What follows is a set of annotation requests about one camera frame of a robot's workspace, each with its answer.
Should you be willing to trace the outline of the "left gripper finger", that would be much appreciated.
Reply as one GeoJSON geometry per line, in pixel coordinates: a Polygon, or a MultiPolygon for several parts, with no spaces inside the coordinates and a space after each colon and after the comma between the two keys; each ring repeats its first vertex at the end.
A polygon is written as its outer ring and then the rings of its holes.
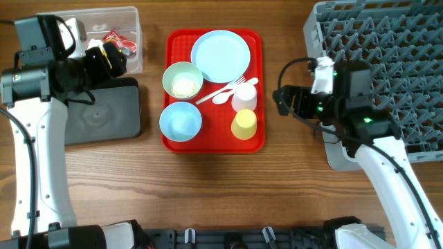
{"type": "Polygon", "coordinates": [[[84,67],[86,68],[89,81],[97,85],[111,78],[109,63],[98,47],[85,51],[84,67]]]}
{"type": "Polygon", "coordinates": [[[127,72],[126,57],[111,42],[104,43],[103,48],[107,54],[107,59],[111,64],[111,72],[114,77],[119,77],[127,72]]]}

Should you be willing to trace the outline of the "red snack wrapper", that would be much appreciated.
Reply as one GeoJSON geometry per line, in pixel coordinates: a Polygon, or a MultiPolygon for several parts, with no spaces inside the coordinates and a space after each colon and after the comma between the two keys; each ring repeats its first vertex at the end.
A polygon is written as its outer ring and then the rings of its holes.
{"type": "Polygon", "coordinates": [[[127,57],[137,54],[136,42],[128,40],[128,38],[118,33],[115,28],[111,29],[102,38],[102,40],[104,43],[112,43],[123,55],[127,57]]]}

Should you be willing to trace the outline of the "yellow snack wrapper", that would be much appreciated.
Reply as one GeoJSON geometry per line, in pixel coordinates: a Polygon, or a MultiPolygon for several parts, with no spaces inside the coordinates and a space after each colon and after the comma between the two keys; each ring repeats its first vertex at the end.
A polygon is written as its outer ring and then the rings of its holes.
{"type": "Polygon", "coordinates": [[[125,70],[125,56],[115,46],[104,47],[104,50],[104,56],[112,70],[125,70]]]}

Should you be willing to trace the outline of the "white tissue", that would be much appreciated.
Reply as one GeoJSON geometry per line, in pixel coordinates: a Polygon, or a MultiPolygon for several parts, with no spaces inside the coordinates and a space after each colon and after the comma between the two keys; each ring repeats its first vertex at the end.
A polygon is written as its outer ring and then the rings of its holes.
{"type": "Polygon", "coordinates": [[[100,50],[103,49],[103,42],[99,39],[91,39],[88,43],[88,49],[98,47],[100,50]]]}

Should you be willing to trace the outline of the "yellow plastic cup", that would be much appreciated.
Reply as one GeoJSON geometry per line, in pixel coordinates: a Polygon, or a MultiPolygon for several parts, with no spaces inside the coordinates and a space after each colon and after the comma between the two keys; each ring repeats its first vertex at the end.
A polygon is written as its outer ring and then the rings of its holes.
{"type": "Polygon", "coordinates": [[[251,139],[257,131],[257,116],[254,111],[242,109],[237,112],[232,124],[233,135],[240,140],[251,139]]]}

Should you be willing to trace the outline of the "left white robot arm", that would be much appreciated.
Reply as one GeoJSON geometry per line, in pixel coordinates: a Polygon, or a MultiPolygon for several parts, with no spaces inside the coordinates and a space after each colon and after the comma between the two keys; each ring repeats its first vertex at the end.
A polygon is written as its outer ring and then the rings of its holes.
{"type": "Polygon", "coordinates": [[[138,82],[112,44],[81,53],[77,35],[55,15],[14,22],[21,50],[1,74],[1,112],[15,144],[17,201],[2,248],[141,248],[135,220],[77,223],[66,177],[65,144],[134,137],[141,130],[138,82]]]}

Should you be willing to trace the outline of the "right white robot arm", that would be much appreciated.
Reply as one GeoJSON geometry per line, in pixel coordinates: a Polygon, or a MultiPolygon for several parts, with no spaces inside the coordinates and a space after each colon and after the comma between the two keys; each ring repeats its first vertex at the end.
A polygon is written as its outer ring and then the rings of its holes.
{"type": "Polygon", "coordinates": [[[442,220],[411,167],[399,125],[389,112],[373,106],[370,67],[303,57],[283,69],[301,62],[313,73],[313,84],[279,84],[273,99],[280,115],[333,135],[353,151],[386,213],[396,248],[441,248],[442,220]]]}

